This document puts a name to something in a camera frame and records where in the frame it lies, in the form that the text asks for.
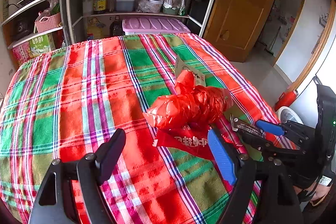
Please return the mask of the person's right hand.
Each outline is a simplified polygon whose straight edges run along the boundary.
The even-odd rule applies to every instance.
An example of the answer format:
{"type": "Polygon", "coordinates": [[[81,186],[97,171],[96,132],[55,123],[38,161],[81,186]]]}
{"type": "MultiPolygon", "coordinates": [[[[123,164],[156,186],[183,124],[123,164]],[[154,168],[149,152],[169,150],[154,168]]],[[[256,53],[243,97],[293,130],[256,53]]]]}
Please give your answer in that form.
{"type": "Polygon", "coordinates": [[[331,186],[324,186],[322,184],[318,184],[313,197],[308,202],[303,202],[300,207],[303,209],[307,206],[312,207],[328,207],[330,204],[334,203],[335,199],[335,184],[331,184],[331,186]]]}

